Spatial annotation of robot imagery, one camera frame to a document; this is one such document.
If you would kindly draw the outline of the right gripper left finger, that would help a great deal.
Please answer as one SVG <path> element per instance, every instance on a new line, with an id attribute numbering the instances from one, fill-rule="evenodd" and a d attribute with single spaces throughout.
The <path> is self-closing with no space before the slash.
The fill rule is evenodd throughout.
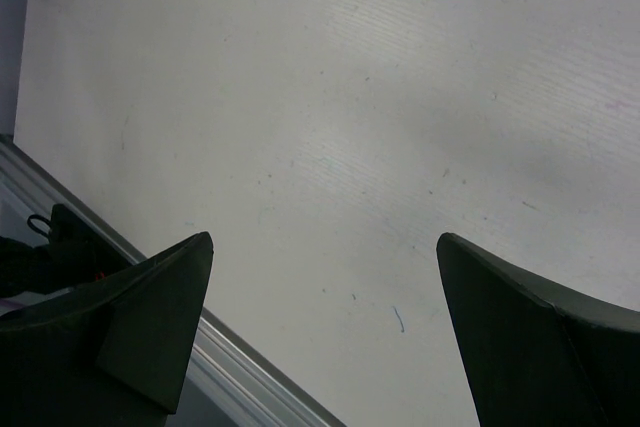
<path id="1" fill-rule="evenodd" d="M 1 318 L 4 426 L 163 426 L 176 413 L 213 262 L 201 232 Z"/>

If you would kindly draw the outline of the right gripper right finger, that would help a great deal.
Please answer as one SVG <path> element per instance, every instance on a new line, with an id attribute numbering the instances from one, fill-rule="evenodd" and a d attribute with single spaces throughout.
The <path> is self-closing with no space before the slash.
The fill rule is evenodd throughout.
<path id="1" fill-rule="evenodd" d="M 638 312 L 453 233 L 436 252 L 480 425 L 638 425 Z"/>

